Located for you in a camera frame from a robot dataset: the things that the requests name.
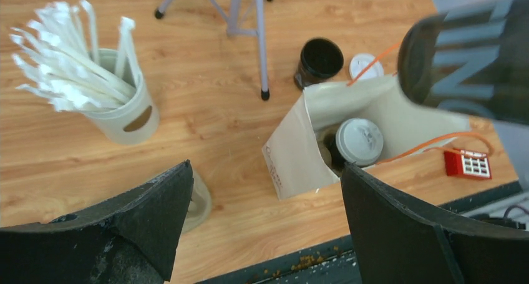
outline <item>black object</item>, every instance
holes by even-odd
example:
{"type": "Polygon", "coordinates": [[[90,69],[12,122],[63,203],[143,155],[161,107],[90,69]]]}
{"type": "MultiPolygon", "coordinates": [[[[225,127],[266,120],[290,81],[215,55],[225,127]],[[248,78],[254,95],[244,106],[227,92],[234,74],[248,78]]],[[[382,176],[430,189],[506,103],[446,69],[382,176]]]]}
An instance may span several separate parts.
{"type": "Polygon", "coordinates": [[[261,91],[261,99],[263,101],[268,101],[268,99],[270,99],[270,90],[266,92],[261,91]]]}
{"type": "Polygon", "coordinates": [[[159,19],[163,18],[164,15],[165,15],[164,12],[161,12],[161,11],[159,11],[159,10],[156,8],[156,11],[154,12],[154,17],[155,17],[156,19],[159,20],[159,19]]]}
{"type": "Polygon", "coordinates": [[[519,209],[519,210],[521,210],[524,214],[529,215],[529,210],[528,210],[527,208],[525,208],[524,206],[521,206],[520,204],[514,204],[514,205],[511,205],[511,206],[507,207],[507,209],[505,209],[505,213],[503,214],[503,217],[504,217],[504,218],[507,218],[507,217],[509,216],[509,213],[510,213],[513,209],[519,209]]]}
{"type": "Polygon", "coordinates": [[[425,18],[399,51],[416,104],[529,125],[529,0],[491,0],[425,18]]]}
{"type": "Polygon", "coordinates": [[[0,283],[169,281],[192,190],[186,161],[50,223],[0,228],[0,283]]]}
{"type": "Polygon", "coordinates": [[[346,160],[338,150],[336,145],[336,132],[330,133],[323,138],[323,145],[331,153],[331,167],[337,171],[342,171],[345,167],[346,160]]]}
{"type": "Polygon", "coordinates": [[[518,229],[518,230],[525,230],[524,223],[517,222],[515,220],[512,220],[511,218],[491,217],[490,215],[486,213],[472,215],[469,218],[472,218],[474,220],[479,220],[485,223],[491,223],[491,224],[498,225],[498,226],[504,226],[504,227],[509,227],[509,228],[518,229]]]}
{"type": "Polygon", "coordinates": [[[317,37],[301,50],[294,83],[304,89],[335,76],[344,66],[344,56],[338,46],[328,39],[317,37]]]}
{"type": "Polygon", "coordinates": [[[529,233],[423,202],[353,164],[341,183],[364,284],[527,281],[529,233]]]}

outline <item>wrapped straw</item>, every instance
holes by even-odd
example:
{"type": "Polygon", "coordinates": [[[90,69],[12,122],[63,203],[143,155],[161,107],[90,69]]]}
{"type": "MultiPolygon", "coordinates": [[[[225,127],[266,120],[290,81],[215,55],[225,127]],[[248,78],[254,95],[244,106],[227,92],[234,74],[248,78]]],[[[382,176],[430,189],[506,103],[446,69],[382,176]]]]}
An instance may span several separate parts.
{"type": "Polygon", "coordinates": [[[125,63],[130,64],[135,81],[141,78],[131,35],[134,21],[122,18],[115,70],[110,72],[99,65],[94,8],[86,0],[79,4],[88,15],[90,48],[85,40],[79,6],[70,6],[66,2],[48,4],[35,11],[40,22],[31,20],[27,26],[38,33],[37,37],[28,31],[12,28],[16,34],[10,35],[11,40],[36,64],[27,63],[19,54],[12,55],[24,75],[37,84],[37,87],[23,84],[17,89],[46,98],[56,111],[105,112],[117,109],[130,101],[136,91],[122,79],[125,63]]]}

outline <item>paper bag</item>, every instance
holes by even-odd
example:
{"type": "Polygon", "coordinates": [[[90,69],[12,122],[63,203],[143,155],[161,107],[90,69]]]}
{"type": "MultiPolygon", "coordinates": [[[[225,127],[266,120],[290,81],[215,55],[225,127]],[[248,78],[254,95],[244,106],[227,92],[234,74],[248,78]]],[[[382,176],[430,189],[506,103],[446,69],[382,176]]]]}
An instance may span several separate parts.
{"type": "Polygon", "coordinates": [[[379,160],[400,155],[441,135],[471,129],[465,115],[411,103],[394,76],[357,81],[352,86],[344,81],[306,87],[263,146],[280,200],[339,182],[324,163],[316,136],[326,127],[355,117],[372,121],[382,132],[384,148],[379,160]]]}

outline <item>orange cord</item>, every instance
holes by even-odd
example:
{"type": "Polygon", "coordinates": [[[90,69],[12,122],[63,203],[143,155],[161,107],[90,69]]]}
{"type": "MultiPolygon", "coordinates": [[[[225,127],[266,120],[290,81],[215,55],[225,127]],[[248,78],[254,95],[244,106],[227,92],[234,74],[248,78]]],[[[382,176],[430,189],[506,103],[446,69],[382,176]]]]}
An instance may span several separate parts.
{"type": "Polygon", "coordinates": [[[375,57],[375,59],[373,59],[372,62],[370,62],[361,72],[360,74],[358,74],[353,80],[349,81],[349,83],[347,83],[347,86],[351,86],[353,85],[353,83],[355,83],[358,79],[360,79],[360,77],[362,77],[362,75],[364,75],[365,72],[367,72],[367,70],[369,70],[377,61],[380,61],[383,57],[385,57],[386,55],[388,55],[389,53],[391,53],[391,51],[397,49],[398,47],[400,46],[400,43],[398,44],[394,44],[393,46],[387,48],[384,52],[380,53],[377,57],[375,57]]]}
{"type": "MultiPolygon", "coordinates": [[[[427,142],[424,142],[423,144],[420,144],[417,147],[414,147],[413,149],[410,149],[410,150],[408,150],[408,151],[406,151],[406,152],[404,152],[404,153],[402,153],[402,154],[400,154],[398,156],[395,156],[395,157],[390,158],[390,159],[379,161],[376,164],[384,164],[384,163],[387,163],[387,162],[391,162],[393,160],[401,159],[401,158],[403,158],[405,156],[413,154],[416,151],[418,151],[418,150],[420,150],[420,149],[422,149],[424,147],[427,147],[427,146],[429,146],[431,144],[434,144],[436,142],[440,142],[440,141],[445,140],[445,139],[451,139],[452,137],[461,137],[461,136],[469,136],[469,137],[474,137],[476,139],[481,140],[488,148],[488,153],[486,153],[485,156],[491,156],[494,153],[494,146],[483,135],[481,135],[481,134],[479,134],[477,132],[463,131],[463,132],[454,132],[454,133],[450,133],[450,134],[445,134],[445,135],[441,135],[439,137],[436,137],[434,139],[430,139],[427,142]]],[[[474,158],[474,159],[479,159],[479,158],[483,157],[483,156],[471,156],[471,155],[463,154],[463,152],[461,152],[461,151],[454,150],[454,149],[447,148],[447,147],[432,147],[432,148],[424,150],[424,152],[426,152],[428,150],[435,150],[435,149],[443,150],[443,151],[446,151],[446,152],[451,152],[451,153],[454,153],[454,154],[464,155],[465,157],[470,157],[470,158],[474,158]]]]}

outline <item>wooden table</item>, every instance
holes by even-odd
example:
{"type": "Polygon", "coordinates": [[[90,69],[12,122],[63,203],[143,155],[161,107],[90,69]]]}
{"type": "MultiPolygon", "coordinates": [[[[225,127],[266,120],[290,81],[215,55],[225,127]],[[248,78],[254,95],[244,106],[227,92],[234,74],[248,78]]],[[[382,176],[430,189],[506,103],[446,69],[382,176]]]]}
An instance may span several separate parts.
{"type": "MultiPolygon", "coordinates": [[[[89,0],[99,14],[102,47],[116,47],[121,15],[136,20],[139,61],[162,116],[148,142],[124,147],[82,116],[53,112],[45,101],[14,89],[26,80],[11,60],[18,48],[8,39],[9,27],[24,27],[35,18],[35,8],[50,1],[58,0],[0,0],[1,225],[48,222],[190,159],[211,190],[214,209],[202,226],[181,237],[172,283],[191,283],[347,235],[339,186],[280,202],[260,148],[299,97],[292,75],[306,40],[328,37],[346,60],[359,52],[377,54],[435,12],[430,0],[265,4],[272,96],[262,102],[255,40],[228,39],[208,0],[177,0],[163,21],[152,16],[161,0],[89,0]]],[[[218,0],[225,7],[228,1],[218,0]]],[[[395,57],[384,61],[387,72],[394,71],[395,57]]],[[[336,79],[347,79],[347,72],[336,79]]],[[[490,159],[491,181],[446,177],[435,151],[370,172],[435,204],[515,180],[491,124],[475,120],[473,126],[498,148],[490,159]]],[[[454,145],[484,150],[468,138],[454,145]]]]}

